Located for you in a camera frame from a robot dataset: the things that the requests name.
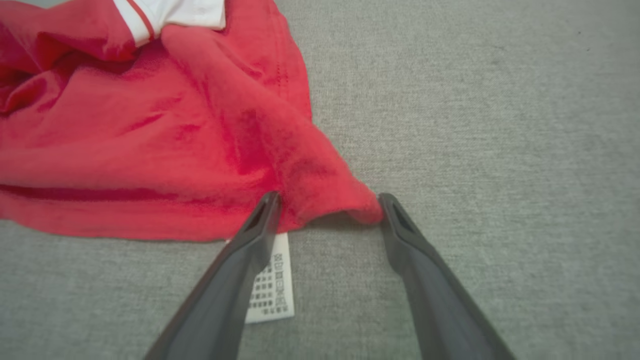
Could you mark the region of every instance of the care label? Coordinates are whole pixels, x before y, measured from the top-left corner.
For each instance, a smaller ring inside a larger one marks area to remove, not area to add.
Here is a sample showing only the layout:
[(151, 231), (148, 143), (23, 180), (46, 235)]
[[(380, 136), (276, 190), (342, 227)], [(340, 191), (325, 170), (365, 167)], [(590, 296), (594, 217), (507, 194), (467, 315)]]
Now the care label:
[(277, 234), (271, 260), (253, 282), (244, 323), (279, 320), (294, 315), (289, 236), (287, 233)]

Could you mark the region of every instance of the white trim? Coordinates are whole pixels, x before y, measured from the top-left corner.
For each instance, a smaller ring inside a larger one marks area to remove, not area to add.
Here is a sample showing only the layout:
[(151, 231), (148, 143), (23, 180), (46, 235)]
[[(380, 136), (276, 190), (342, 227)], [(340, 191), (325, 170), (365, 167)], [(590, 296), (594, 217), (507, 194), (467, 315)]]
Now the white trim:
[(133, 40), (136, 42), (136, 47), (140, 47), (149, 42), (147, 27), (129, 2), (127, 0), (113, 0), (113, 3), (118, 8), (120, 16), (122, 16), (124, 22), (127, 24), (129, 31), (131, 31)]
[(161, 12), (164, 6), (173, 5), (172, 3), (175, 2), (175, 0), (133, 0), (133, 2), (145, 13), (147, 20), (149, 20), (149, 23), (151, 23), (154, 29), (154, 35), (159, 37), (160, 31), (164, 26), (164, 21), (158, 17), (158, 12)]
[(213, 30), (222, 30), (227, 25), (225, 18), (224, 0), (192, 0), (192, 18), (190, 24), (182, 25), (204, 26)]

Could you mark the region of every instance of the gray carpet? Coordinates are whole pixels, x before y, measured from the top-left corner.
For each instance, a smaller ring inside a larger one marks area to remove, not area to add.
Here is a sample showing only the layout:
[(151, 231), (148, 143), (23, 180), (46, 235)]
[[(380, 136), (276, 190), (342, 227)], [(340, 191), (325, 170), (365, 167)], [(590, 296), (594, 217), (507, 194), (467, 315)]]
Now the gray carpet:
[[(640, 356), (640, 2), (277, 3), (316, 124), (519, 358)], [(140, 358), (221, 249), (0, 239), (3, 359)], [(419, 357), (377, 228), (290, 239), (296, 316), (247, 326), (241, 359)]]

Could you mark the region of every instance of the red stripe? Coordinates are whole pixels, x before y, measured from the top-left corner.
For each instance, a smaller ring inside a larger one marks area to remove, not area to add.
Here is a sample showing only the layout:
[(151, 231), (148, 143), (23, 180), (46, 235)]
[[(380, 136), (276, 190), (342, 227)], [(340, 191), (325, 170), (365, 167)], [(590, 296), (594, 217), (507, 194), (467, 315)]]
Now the red stripe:
[(135, 1), (127, 0), (127, 2), (129, 3), (129, 5), (131, 5), (133, 10), (136, 10), (136, 13), (138, 13), (138, 16), (140, 16), (140, 18), (142, 19), (142, 22), (145, 23), (147, 31), (149, 32), (149, 42), (153, 41), (156, 38), (156, 34), (154, 33), (154, 27), (151, 26), (151, 22), (149, 22), (149, 19), (147, 19), (147, 16)]

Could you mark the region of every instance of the clothing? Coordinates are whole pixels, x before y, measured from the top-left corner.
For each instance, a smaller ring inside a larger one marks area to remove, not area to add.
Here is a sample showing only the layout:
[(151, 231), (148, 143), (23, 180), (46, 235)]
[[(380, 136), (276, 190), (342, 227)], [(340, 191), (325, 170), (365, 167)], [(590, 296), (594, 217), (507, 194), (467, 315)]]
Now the clothing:
[(280, 231), (342, 210), (380, 220), (311, 123), (305, 66), (272, 0), (227, 1), (209, 28), (158, 6), (145, 31), (124, 5), (0, 3), (0, 218), (212, 240), (276, 190)]

